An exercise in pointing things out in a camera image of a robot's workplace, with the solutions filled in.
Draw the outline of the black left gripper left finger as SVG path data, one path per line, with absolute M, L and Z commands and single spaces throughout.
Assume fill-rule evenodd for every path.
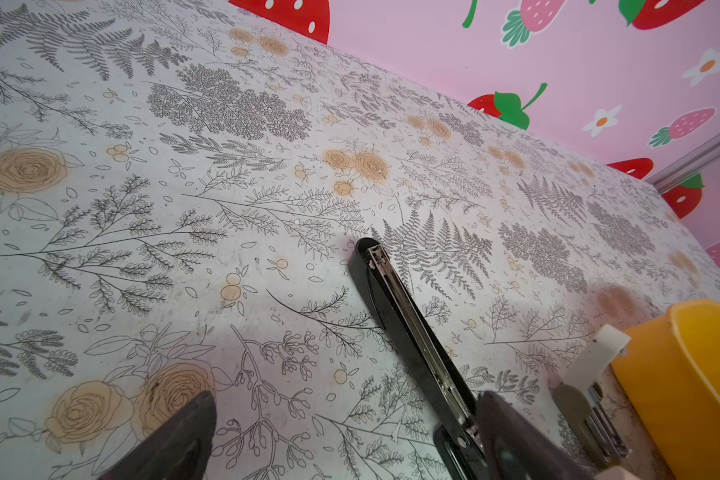
M 216 422 L 214 396 L 203 391 L 99 479 L 203 479 Z

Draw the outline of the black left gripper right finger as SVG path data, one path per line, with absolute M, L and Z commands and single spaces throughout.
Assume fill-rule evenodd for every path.
M 479 396 L 476 421 L 489 479 L 592 479 L 500 395 Z

